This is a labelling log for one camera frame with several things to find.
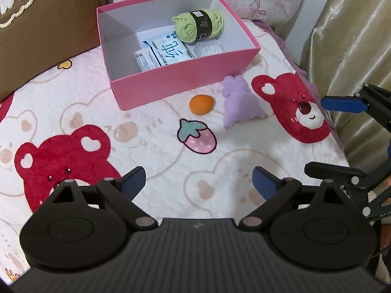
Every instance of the purple plush toy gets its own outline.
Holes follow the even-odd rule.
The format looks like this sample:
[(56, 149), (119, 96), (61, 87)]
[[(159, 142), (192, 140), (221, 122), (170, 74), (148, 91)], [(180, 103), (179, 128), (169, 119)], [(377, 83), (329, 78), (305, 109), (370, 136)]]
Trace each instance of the purple plush toy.
[(265, 110), (259, 105), (258, 98), (251, 92), (247, 82), (241, 75), (226, 76), (222, 81), (222, 95), (225, 97), (226, 114), (224, 128), (229, 129), (236, 121), (246, 121), (254, 117), (267, 117)]

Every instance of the green yarn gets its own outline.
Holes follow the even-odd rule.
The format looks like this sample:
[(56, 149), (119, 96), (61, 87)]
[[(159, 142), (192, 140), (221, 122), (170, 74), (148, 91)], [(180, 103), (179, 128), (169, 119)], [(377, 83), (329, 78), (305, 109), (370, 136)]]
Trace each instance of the green yarn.
[[(212, 21), (212, 34), (210, 34), (209, 38), (212, 39), (218, 36), (224, 29), (224, 19), (222, 14), (216, 10), (201, 10), (208, 14)], [(175, 23), (175, 33), (182, 42), (186, 44), (192, 44), (196, 41), (196, 21), (189, 12), (174, 16), (171, 20)]]

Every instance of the orange ball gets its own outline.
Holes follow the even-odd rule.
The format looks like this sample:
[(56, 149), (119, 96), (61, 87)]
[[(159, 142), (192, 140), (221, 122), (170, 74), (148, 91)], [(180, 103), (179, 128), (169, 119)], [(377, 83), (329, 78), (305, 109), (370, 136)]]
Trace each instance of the orange ball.
[(212, 111), (215, 101), (209, 95), (195, 95), (189, 103), (190, 111), (195, 115), (204, 115)]

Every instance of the gold curtain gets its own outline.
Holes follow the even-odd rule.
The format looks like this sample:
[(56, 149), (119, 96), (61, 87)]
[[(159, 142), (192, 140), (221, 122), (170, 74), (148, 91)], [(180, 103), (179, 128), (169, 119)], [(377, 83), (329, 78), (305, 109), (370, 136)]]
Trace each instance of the gold curtain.
[[(391, 0), (328, 0), (302, 61), (319, 95), (353, 95), (364, 83), (391, 91)], [(332, 112), (351, 166), (387, 158), (390, 133), (367, 114)]]

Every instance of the yarn ball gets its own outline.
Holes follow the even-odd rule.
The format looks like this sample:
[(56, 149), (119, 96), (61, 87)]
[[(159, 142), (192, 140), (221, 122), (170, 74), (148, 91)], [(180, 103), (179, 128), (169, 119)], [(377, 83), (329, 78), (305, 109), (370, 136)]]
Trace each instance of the yarn ball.
[[(222, 14), (216, 10), (201, 9), (210, 17), (212, 21), (212, 34), (209, 38), (212, 39), (218, 36), (224, 29), (224, 19)], [(171, 19), (175, 23), (175, 33), (178, 38), (186, 43), (192, 44), (197, 38), (196, 21), (189, 12), (181, 13)]]
[(195, 115), (204, 115), (212, 111), (215, 101), (209, 95), (195, 95), (189, 102), (190, 111)]

